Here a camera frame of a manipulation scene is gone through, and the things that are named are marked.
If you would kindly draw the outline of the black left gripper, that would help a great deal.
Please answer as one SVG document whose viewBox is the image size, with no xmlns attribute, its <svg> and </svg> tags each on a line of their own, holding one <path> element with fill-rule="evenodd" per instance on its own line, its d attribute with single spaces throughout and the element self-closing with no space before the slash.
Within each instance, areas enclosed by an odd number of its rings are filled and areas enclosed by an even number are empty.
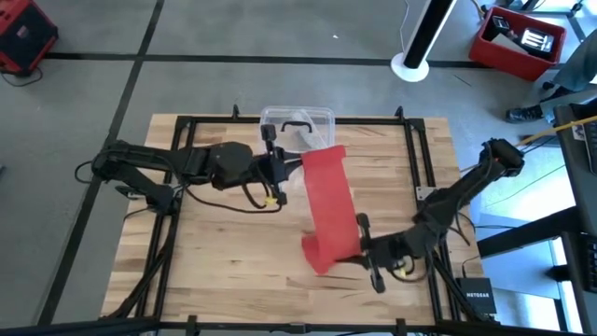
<svg viewBox="0 0 597 336">
<path fill-rule="evenodd" d="M 283 150 L 275 145 L 276 129 L 272 124 L 262 124 L 260 134 L 266 152 L 254 157 L 251 182 L 264 185 L 278 205 L 287 205 L 287 197 L 280 184 L 287 179 L 285 167 L 299 168 L 303 164 L 301 154 L 285 153 L 283 157 Z"/>
</svg>

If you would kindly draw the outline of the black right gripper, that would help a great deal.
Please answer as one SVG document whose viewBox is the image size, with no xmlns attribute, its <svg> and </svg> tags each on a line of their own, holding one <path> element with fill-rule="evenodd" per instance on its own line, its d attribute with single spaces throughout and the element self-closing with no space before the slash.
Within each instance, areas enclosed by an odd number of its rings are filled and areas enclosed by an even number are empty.
<svg viewBox="0 0 597 336">
<path fill-rule="evenodd" d="M 354 264 L 370 271 L 370 281 L 374 290 L 381 294 L 386 290 L 380 269 L 385 269 L 395 280 L 412 284 L 420 281 L 420 277 L 407 278 L 414 272 L 414 266 L 405 275 L 400 275 L 404 269 L 402 261 L 405 257 L 416 260 L 420 257 L 420 229 L 413 226 L 405 231 L 372 238 L 368 216 L 364 213 L 356 215 L 356 221 L 361 229 L 361 256 L 338 259 L 338 264 Z"/>
</svg>

